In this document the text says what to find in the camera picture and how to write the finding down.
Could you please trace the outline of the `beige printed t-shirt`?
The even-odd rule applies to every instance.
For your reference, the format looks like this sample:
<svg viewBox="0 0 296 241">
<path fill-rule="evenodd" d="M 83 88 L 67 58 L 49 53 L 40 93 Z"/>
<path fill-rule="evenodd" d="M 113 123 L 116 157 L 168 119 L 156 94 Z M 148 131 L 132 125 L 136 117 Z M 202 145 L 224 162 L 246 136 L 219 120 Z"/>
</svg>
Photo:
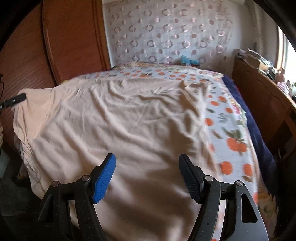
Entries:
<svg viewBox="0 0 296 241">
<path fill-rule="evenodd" d="M 32 190 L 76 181 L 108 153 L 116 168 L 95 209 L 114 240 L 186 240 L 199 206 L 178 167 L 186 154 L 218 176 L 205 123 L 207 83 L 163 78 L 75 78 L 26 89 L 13 108 L 16 143 Z"/>
</svg>

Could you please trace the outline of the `navy blue blanket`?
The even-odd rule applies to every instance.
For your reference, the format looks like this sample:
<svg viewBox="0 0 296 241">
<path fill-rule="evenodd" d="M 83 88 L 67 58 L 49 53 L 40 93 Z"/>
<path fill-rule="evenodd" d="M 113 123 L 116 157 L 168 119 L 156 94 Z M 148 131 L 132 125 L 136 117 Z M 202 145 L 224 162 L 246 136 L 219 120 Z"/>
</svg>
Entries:
<svg viewBox="0 0 296 241">
<path fill-rule="evenodd" d="M 258 162 L 259 162 L 259 168 L 262 175 L 262 179 L 269 190 L 271 192 L 271 188 L 273 187 L 273 178 L 275 175 L 276 170 L 276 163 L 273 158 L 272 153 L 267 148 L 265 142 L 262 139 L 260 130 L 248 108 L 245 101 L 243 100 L 238 88 L 234 84 L 234 81 L 228 77 L 227 75 L 224 75 L 222 77 L 222 80 L 234 99 L 240 104 L 242 109 L 246 112 L 246 118 L 247 118 L 247 127 L 250 133 L 250 137 L 255 149 L 255 152 L 257 154 Z"/>
</svg>

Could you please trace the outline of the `wooden louvered wardrobe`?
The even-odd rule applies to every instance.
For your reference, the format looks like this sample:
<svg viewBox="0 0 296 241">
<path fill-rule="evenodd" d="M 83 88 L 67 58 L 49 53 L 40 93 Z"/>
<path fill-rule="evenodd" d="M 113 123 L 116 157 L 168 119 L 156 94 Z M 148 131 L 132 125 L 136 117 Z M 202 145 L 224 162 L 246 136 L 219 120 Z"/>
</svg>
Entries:
<svg viewBox="0 0 296 241">
<path fill-rule="evenodd" d="M 110 69 L 101 1 L 42 1 L 1 50 L 4 100 Z"/>
</svg>

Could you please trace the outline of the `orange-print white bedsheet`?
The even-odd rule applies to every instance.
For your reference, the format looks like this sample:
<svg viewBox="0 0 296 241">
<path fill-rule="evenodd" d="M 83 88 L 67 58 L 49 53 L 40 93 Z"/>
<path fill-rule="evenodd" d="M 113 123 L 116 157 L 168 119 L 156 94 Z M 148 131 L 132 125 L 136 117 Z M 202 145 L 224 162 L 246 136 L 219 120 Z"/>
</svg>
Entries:
<svg viewBox="0 0 296 241">
<path fill-rule="evenodd" d="M 96 209 L 109 240 L 186 240 L 200 205 L 180 154 L 220 181 L 247 179 L 257 193 L 257 156 L 245 114 L 216 72 L 138 68 L 82 75 L 86 141 L 116 170 Z"/>
</svg>

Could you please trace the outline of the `wooden side cabinet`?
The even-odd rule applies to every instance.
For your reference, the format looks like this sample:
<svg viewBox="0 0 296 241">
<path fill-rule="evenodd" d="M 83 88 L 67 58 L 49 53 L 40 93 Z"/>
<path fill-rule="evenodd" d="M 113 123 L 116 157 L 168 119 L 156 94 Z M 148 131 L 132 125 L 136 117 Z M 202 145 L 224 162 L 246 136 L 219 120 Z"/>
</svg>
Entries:
<svg viewBox="0 0 296 241">
<path fill-rule="evenodd" d="M 295 102 L 243 60 L 234 59 L 231 76 L 275 158 L 295 154 Z"/>
</svg>

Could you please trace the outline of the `pink figurine bottle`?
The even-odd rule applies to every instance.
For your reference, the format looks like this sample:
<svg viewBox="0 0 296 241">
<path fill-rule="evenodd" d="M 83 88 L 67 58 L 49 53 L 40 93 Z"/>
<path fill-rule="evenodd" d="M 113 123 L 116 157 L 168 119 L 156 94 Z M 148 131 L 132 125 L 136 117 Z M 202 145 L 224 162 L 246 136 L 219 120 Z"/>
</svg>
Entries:
<svg viewBox="0 0 296 241">
<path fill-rule="evenodd" d="M 278 69 L 277 75 L 276 75 L 276 82 L 285 82 L 285 69 L 280 68 Z"/>
</svg>

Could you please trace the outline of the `stack of books and boxes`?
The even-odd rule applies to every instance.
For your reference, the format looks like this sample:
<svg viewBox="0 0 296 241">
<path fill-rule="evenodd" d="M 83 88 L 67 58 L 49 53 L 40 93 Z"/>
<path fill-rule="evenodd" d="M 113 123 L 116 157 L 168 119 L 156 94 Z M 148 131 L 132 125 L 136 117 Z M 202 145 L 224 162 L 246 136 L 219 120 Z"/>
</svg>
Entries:
<svg viewBox="0 0 296 241">
<path fill-rule="evenodd" d="M 251 67 L 262 71 L 267 71 L 269 68 L 273 67 L 271 62 L 249 48 L 246 50 L 239 49 L 236 54 L 236 58 L 244 61 Z"/>
</svg>

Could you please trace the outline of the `circle-pattern sheer curtain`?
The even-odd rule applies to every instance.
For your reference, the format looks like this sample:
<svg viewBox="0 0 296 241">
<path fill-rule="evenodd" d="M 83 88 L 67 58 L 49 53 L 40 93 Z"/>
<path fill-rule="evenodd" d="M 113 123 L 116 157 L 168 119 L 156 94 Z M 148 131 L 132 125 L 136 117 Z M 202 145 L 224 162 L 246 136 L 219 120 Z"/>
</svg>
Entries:
<svg viewBox="0 0 296 241">
<path fill-rule="evenodd" d="M 219 69 L 232 36 L 229 1 L 105 1 L 112 65 L 178 64 L 182 57 Z"/>
</svg>

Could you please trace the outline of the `blue tissue box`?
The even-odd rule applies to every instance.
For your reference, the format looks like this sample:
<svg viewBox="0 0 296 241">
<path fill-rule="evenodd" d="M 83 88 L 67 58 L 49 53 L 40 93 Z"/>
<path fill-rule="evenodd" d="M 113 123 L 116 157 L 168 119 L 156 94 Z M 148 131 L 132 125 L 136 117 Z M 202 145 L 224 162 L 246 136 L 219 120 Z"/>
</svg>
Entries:
<svg viewBox="0 0 296 241">
<path fill-rule="evenodd" d="M 182 55 L 181 56 L 181 65 L 183 65 L 183 66 L 199 66 L 200 62 L 198 60 L 191 60 L 189 57 Z"/>
</svg>

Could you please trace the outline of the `window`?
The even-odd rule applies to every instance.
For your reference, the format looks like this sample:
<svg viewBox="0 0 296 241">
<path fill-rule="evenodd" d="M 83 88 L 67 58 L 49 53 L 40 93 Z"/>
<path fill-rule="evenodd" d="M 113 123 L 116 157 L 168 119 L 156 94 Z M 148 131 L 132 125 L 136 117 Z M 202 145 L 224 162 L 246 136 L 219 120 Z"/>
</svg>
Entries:
<svg viewBox="0 0 296 241">
<path fill-rule="evenodd" d="M 285 80 L 295 84 L 295 49 L 280 27 L 278 32 L 277 69 L 285 70 Z"/>
</svg>

